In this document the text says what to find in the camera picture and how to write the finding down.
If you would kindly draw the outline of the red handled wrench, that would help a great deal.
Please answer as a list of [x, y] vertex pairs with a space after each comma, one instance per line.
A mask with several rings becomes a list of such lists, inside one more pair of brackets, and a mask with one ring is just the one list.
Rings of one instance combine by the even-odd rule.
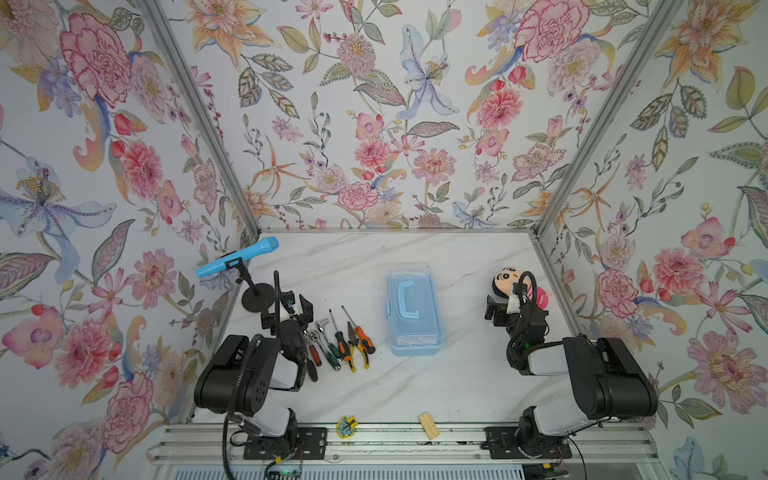
[[320, 367], [322, 365], [322, 359], [321, 356], [318, 353], [317, 348], [315, 347], [314, 343], [312, 342], [312, 339], [307, 331], [303, 332], [303, 336], [305, 338], [306, 347], [309, 352], [310, 358], [313, 362], [313, 364], [316, 367]]

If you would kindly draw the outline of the black handled tool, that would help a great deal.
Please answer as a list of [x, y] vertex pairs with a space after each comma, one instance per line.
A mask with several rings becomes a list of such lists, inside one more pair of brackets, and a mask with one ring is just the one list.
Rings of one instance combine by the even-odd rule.
[[307, 360], [305, 362], [306, 368], [307, 368], [307, 374], [309, 375], [312, 382], [317, 382], [319, 379], [317, 368], [312, 360]]

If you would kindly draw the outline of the green handled screwdriver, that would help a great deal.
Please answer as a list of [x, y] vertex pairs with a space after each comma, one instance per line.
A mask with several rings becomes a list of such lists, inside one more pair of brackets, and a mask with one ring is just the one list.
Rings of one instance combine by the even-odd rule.
[[319, 320], [317, 322], [316, 330], [317, 330], [318, 343], [321, 350], [323, 351], [324, 356], [326, 357], [326, 360], [331, 364], [331, 367], [335, 371], [340, 371], [341, 365], [340, 365], [339, 359], [333, 353], [324, 329], [324, 326], [326, 323], [327, 323], [326, 320]]

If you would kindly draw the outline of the yellow black pliers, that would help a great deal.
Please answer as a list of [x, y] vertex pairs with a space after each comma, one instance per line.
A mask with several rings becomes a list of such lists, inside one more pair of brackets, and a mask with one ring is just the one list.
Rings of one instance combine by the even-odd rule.
[[349, 334], [349, 338], [350, 338], [350, 345], [351, 345], [352, 353], [360, 353], [362, 355], [362, 359], [363, 359], [363, 362], [364, 362], [364, 367], [366, 369], [369, 369], [370, 368], [370, 364], [369, 364], [369, 358], [368, 358], [367, 351], [365, 350], [365, 348], [360, 343], [360, 339], [358, 338], [358, 335], [356, 333], [355, 327], [353, 326], [351, 321], [347, 322], [347, 328], [348, 328], [348, 334]]

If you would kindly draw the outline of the orange handled screwdriver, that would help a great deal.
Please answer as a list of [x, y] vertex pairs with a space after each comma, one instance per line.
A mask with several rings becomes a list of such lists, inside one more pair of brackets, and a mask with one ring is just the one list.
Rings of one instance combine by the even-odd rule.
[[353, 327], [353, 331], [360, 343], [360, 346], [363, 348], [363, 351], [368, 355], [374, 354], [376, 352], [376, 348], [373, 341], [365, 334], [364, 330], [353, 320], [352, 316], [350, 315], [346, 307], [342, 305], [341, 308], [342, 308], [342, 311], [347, 316], [349, 322], [351, 323]]

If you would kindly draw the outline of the blue plastic tool box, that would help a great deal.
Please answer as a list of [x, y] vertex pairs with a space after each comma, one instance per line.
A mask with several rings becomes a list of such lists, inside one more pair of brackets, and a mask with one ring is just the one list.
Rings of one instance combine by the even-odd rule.
[[397, 265], [387, 276], [386, 317], [395, 356], [433, 356], [444, 344], [435, 282], [426, 264]]

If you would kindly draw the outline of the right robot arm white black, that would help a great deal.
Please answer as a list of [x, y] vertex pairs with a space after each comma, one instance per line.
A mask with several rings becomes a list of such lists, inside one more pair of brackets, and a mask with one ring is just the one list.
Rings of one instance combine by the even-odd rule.
[[547, 342], [548, 312], [537, 303], [489, 296], [484, 316], [509, 336], [506, 358], [522, 375], [566, 377], [568, 393], [526, 408], [515, 432], [520, 445], [560, 442], [604, 420], [653, 416], [658, 394], [618, 338], [564, 337]]

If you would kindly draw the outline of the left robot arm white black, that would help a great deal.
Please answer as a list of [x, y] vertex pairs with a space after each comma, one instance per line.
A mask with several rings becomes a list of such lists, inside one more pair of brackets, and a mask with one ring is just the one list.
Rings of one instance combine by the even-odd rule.
[[307, 327], [314, 321], [314, 305], [288, 291], [262, 321], [274, 335], [227, 336], [196, 382], [194, 404], [223, 415], [252, 437], [294, 443], [296, 415], [270, 392], [297, 392], [303, 386], [309, 362]]

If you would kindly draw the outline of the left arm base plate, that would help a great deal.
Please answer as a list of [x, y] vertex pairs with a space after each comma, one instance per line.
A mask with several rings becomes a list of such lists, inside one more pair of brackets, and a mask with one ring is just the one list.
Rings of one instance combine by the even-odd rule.
[[277, 458], [323, 460], [328, 445], [328, 430], [324, 427], [289, 428], [281, 437], [249, 436], [243, 459], [271, 461]]

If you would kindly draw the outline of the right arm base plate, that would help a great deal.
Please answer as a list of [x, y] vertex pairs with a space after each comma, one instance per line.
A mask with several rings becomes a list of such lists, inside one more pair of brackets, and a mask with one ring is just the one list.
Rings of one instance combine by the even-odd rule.
[[557, 460], [571, 459], [572, 451], [564, 437], [549, 437], [538, 431], [522, 432], [518, 427], [487, 427], [482, 450], [494, 460]]

